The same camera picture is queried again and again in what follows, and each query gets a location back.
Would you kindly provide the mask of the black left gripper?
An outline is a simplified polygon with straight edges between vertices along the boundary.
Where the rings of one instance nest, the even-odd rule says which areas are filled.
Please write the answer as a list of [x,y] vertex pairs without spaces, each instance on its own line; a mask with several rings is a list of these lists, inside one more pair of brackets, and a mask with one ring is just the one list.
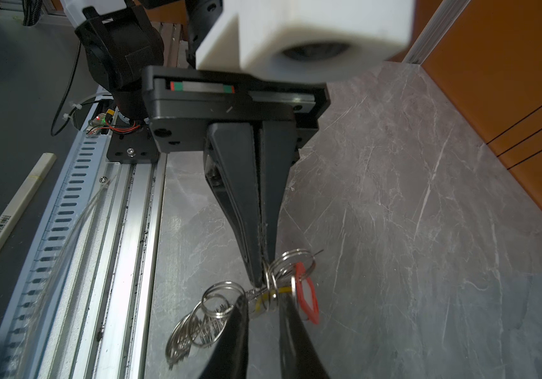
[[[141,78],[149,129],[161,153],[201,151],[207,136],[206,181],[233,229],[250,283],[261,287],[262,255],[268,263],[275,260],[296,145],[303,147],[318,131],[318,120],[331,104],[327,85],[163,66],[144,68]],[[262,123],[260,192],[249,123]]]

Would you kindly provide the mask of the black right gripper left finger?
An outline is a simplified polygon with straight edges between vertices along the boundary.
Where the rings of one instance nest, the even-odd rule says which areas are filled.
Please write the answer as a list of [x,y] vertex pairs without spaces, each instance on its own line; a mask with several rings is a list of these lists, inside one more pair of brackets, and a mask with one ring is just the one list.
[[200,378],[247,377],[249,359],[249,309],[247,298],[239,296],[210,360]]

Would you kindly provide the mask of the white barcode label strip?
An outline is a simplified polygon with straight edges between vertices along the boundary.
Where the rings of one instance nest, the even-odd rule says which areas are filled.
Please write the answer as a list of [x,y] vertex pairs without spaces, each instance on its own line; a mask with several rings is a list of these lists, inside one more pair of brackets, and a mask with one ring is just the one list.
[[43,153],[0,215],[0,252],[56,160],[54,153]]

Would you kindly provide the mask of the aluminium corner post left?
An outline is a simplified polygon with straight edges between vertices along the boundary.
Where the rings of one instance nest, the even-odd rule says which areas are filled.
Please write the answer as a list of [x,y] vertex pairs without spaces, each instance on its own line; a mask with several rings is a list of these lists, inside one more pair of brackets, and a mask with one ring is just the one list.
[[402,62],[422,65],[469,3],[470,0],[442,1]]

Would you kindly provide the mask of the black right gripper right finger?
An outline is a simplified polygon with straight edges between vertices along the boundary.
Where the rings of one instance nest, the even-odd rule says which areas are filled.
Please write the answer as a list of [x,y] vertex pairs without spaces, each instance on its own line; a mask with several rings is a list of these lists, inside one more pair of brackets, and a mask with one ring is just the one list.
[[329,378],[291,295],[279,296],[282,378]]

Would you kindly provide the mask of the red key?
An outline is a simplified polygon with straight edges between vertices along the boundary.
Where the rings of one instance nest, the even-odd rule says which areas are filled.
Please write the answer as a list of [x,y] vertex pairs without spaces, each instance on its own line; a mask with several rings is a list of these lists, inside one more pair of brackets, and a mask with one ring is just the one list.
[[313,325],[318,325],[320,322],[320,312],[315,285],[312,279],[306,276],[305,266],[301,262],[294,265],[294,276],[291,279],[291,286],[301,319]]

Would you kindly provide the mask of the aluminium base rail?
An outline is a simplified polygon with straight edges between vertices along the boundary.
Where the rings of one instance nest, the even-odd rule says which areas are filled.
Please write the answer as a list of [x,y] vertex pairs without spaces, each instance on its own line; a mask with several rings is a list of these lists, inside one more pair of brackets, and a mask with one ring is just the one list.
[[98,92],[0,327],[0,378],[144,376],[167,158]]

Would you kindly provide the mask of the metal key holder with rings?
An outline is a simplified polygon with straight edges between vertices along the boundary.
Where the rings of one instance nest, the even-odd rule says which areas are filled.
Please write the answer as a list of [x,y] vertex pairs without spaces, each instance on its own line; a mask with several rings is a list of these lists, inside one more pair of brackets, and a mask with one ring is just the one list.
[[263,285],[260,288],[247,291],[234,281],[221,281],[206,289],[196,306],[176,324],[167,340],[165,357],[169,369],[174,369],[189,358],[193,348],[210,348],[220,339],[239,296],[247,298],[249,309],[249,300],[256,292],[276,291],[281,287],[292,289],[294,265],[303,263],[306,276],[311,279],[317,266],[316,256],[307,249],[284,252],[274,262],[264,266]]

